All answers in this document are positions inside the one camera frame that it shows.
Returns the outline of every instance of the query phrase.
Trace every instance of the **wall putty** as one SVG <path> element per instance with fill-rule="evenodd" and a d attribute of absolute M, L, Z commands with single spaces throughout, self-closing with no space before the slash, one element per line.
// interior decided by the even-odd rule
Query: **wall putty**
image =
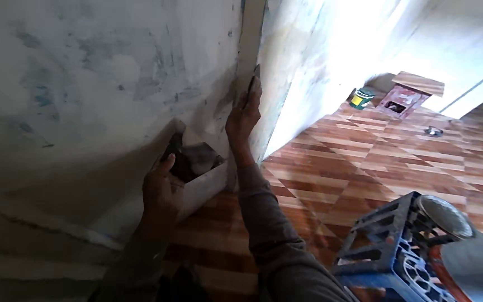
<path fill-rule="evenodd" d="M 124 237 L 173 117 L 227 157 L 240 15 L 240 0 L 1 0 L 0 212 Z"/>

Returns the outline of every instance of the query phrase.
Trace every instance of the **person's right hand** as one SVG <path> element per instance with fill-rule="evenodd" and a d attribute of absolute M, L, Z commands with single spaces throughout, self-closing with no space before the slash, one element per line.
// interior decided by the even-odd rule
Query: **person's right hand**
<path fill-rule="evenodd" d="M 261 95 L 262 86 L 260 79 L 255 77 L 253 89 L 248 96 L 249 99 L 247 99 L 247 93 L 242 93 L 238 106 L 232 109 L 229 118 L 226 120 L 225 130 L 232 151 L 238 148 L 244 148 L 245 146 L 248 147 L 249 135 L 260 119 L 258 106 L 260 105 Z"/>

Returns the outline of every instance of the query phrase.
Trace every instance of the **paint can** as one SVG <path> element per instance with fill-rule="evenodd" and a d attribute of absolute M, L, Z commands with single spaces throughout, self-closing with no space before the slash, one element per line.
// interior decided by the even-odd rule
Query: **paint can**
<path fill-rule="evenodd" d="M 372 100 L 376 94 L 372 89 L 363 87 L 355 92 L 353 99 L 349 101 L 349 105 L 353 108 L 363 110 L 370 100 Z"/>

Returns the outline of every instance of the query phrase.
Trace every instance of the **wood-pattern floor tile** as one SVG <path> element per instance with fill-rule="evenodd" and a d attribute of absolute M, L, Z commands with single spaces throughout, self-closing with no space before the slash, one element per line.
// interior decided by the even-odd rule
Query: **wood-pattern floor tile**
<path fill-rule="evenodd" d="M 444 135 L 426 136 L 429 125 Z M 359 111 L 345 103 L 261 170 L 308 250 L 326 266 L 359 216 L 411 191 L 451 202 L 483 231 L 483 105 L 460 121 L 425 108 L 400 121 L 372 105 Z M 257 267 L 235 194 L 207 202 L 178 225 L 172 242 L 167 270 L 188 259 L 215 301 L 256 299 Z"/>

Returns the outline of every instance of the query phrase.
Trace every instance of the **gray sleeve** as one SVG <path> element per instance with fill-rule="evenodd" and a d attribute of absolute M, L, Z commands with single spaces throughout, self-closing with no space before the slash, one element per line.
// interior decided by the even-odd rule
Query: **gray sleeve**
<path fill-rule="evenodd" d="M 164 241 L 132 238 L 89 301 L 155 301 L 166 248 Z"/>
<path fill-rule="evenodd" d="M 238 170 L 249 250 L 274 301 L 347 301 L 342 285 L 306 251 L 256 164 Z"/>

